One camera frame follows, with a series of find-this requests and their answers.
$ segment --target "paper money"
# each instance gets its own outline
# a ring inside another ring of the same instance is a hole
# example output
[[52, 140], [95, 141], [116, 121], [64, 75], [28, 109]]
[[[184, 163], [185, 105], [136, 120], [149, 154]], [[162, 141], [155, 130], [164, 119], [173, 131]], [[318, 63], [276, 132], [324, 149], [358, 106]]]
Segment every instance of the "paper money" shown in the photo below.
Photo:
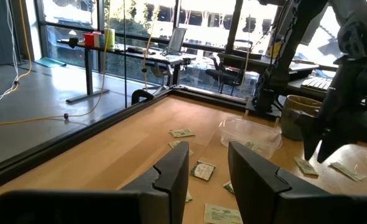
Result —
[[197, 161], [192, 171], [190, 171], [190, 174], [194, 177], [198, 177], [200, 179], [208, 181], [210, 180], [210, 177], [213, 174], [214, 169], [215, 169], [215, 166], [212, 164], [208, 164], [202, 161]]
[[233, 191], [232, 183], [231, 183], [230, 180], [228, 182], [226, 182], [225, 184], [223, 184], [223, 188], [225, 188], [226, 190], [228, 190], [232, 194], [235, 194], [235, 192]]
[[247, 148], [253, 150], [254, 152], [260, 154], [262, 151], [262, 148], [257, 146], [256, 144], [252, 143], [252, 142], [247, 142], [244, 146], [246, 146]]
[[303, 173], [319, 176], [315, 168], [308, 161], [300, 159], [300, 158], [294, 158], [294, 160], [295, 160], [295, 163], [297, 163], [297, 166], [300, 167]]
[[190, 202], [192, 200], [192, 196], [190, 195], [189, 193], [189, 190], [186, 191], [186, 199], [185, 199], [185, 202]]
[[[170, 147], [173, 149], [180, 143], [180, 140], [169, 142]], [[189, 156], [193, 154], [193, 151], [189, 149]]]
[[332, 167], [336, 168], [337, 170], [339, 170], [340, 172], [342, 172], [343, 174], [347, 175], [348, 177], [350, 177], [354, 181], [359, 181], [359, 180], [364, 178], [364, 175], [357, 174], [355, 172], [350, 171], [348, 168], [346, 168], [343, 164], [341, 164], [339, 162], [333, 162], [330, 165]]
[[214, 224], [240, 224], [240, 212], [235, 209], [224, 208], [217, 205], [206, 204], [204, 222]]
[[189, 129], [171, 130], [170, 133], [174, 138], [194, 136], [195, 134]]

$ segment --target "computer monitor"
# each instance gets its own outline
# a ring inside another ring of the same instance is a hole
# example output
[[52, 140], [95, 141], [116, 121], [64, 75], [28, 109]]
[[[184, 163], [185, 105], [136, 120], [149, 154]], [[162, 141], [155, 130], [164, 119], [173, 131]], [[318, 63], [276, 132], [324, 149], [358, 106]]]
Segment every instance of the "computer monitor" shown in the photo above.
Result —
[[[288, 0], [288, 6], [287, 9], [284, 11], [284, 14], [282, 15], [282, 19], [281, 19], [281, 24], [278, 28], [278, 33], [277, 33], [277, 39], [283, 39], [289, 26], [290, 23], [292, 22], [293, 19], [293, 4], [295, 4], [295, 0]], [[323, 15], [325, 14], [326, 10], [327, 10], [328, 4], [326, 4], [326, 6], [324, 7], [324, 9], [321, 11], [321, 13], [317, 16], [315, 16], [309, 23], [307, 30], [304, 33], [304, 36], [302, 37], [301, 40], [301, 44], [304, 44], [306, 46], [309, 45], [310, 41], [312, 40], [312, 38], [314, 37], [316, 30], [319, 28], [319, 24], [320, 21], [323, 18]]]
[[181, 52], [181, 47], [184, 42], [186, 29], [175, 28], [172, 31], [169, 46], [167, 47], [167, 54], [178, 55]]

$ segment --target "clear plastic container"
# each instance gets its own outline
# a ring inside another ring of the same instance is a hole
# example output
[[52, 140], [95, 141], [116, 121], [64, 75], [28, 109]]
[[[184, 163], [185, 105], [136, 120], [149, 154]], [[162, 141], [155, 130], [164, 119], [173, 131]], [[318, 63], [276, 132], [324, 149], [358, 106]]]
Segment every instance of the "clear plastic container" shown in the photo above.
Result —
[[266, 159], [270, 159], [275, 150], [282, 146], [278, 130], [251, 121], [226, 118], [220, 123], [220, 130], [224, 146], [228, 147], [230, 141], [238, 141], [243, 145], [250, 142], [255, 145], [253, 150]]

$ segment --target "gray floor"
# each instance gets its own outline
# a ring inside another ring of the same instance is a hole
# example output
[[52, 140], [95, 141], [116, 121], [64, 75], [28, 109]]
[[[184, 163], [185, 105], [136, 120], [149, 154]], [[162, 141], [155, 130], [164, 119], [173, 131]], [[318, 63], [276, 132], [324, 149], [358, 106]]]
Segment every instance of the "gray floor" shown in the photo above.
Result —
[[[27, 70], [19, 69], [19, 74]], [[0, 95], [11, 86], [15, 78], [14, 67], [0, 67]], [[102, 76], [94, 73], [95, 90], [101, 88]], [[83, 114], [91, 110], [98, 98], [93, 97], [74, 105], [65, 100], [86, 94], [85, 71], [72, 67], [47, 68], [33, 63], [33, 72], [20, 80], [19, 89], [0, 101], [0, 122], [54, 116], [64, 113]], [[45, 141], [76, 128], [84, 128], [103, 115], [125, 108], [124, 80], [115, 77], [105, 78], [105, 88], [111, 90], [104, 94], [93, 113], [60, 120], [43, 120], [29, 123], [0, 126], [0, 162], [24, 152]], [[143, 88], [143, 84], [128, 82], [128, 95]]]

